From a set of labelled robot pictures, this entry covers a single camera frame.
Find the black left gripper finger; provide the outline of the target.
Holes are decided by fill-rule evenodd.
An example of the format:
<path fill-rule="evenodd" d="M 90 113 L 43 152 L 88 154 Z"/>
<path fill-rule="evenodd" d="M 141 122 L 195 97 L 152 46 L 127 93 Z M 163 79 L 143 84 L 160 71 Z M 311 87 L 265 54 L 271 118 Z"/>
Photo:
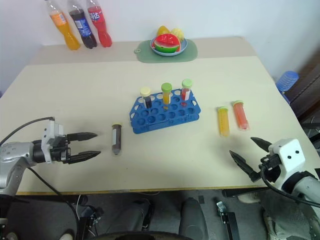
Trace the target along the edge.
<path fill-rule="evenodd" d="M 84 162 L 84 161 L 87 161 L 91 158 L 98 156 L 100 153 L 101 153 L 101 151 L 80 152 L 77 155 L 71 155 L 70 158 L 68 159 L 67 163 L 68 164 L 75 164 L 75 163 Z"/>
<path fill-rule="evenodd" d="M 95 138 L 97 136 L 98 135 L 93 132 L 77 132 L 77 133 L 70 133 L 66 135 L 68 141 L 86 141 L 86 140 Z"/>

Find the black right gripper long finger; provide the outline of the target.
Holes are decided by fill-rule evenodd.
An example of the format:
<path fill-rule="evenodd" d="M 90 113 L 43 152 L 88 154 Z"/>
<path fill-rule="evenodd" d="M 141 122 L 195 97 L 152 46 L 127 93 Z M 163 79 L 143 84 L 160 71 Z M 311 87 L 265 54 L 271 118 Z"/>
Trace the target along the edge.
<path fill-rule="evenodd" d="M 248 175 L 253 183 L 261 179 L 261 173 L 254 171 L 242 156 L 233 152 L 232 150 L 229 150 L 229 153 L 236 165 Z"/>

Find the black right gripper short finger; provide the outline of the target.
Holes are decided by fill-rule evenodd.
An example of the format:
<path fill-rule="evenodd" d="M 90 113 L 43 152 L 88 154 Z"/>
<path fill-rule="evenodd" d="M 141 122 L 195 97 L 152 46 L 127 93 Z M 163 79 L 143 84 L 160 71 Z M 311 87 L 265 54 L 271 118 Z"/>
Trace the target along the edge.
<path fill-rule="evenodd" d="M 251 137 L 250 138 L 255 144 L 257 144 L 262 150 L 265 152 L 269 152 L 269 146 L 272 145 L 269 141 L 266 141 L 259 137 Z"/>

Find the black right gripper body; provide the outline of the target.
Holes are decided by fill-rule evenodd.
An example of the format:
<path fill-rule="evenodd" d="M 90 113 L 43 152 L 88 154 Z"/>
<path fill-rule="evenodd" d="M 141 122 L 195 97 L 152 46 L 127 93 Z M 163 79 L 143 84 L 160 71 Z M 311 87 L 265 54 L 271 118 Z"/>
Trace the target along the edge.
<path fill-rule="evenodd" d="M 263 157 L 259 165 L 260 176 L 266 186 L 275 183 L 281 174 L 281 159 L 277 154 Z"/>

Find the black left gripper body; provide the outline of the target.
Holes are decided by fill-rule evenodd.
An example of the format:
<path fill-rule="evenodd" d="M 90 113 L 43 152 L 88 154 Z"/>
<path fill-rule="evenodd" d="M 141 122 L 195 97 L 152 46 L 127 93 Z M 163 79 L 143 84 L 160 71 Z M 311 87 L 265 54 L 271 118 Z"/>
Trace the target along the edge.
<path fill-rule="evenodd" d="M 69 144 L 68 134 L 56 137 L 53 141 L 52 148 L 49 150 L 51 160 L 68 164 L 71 160 Z"/>

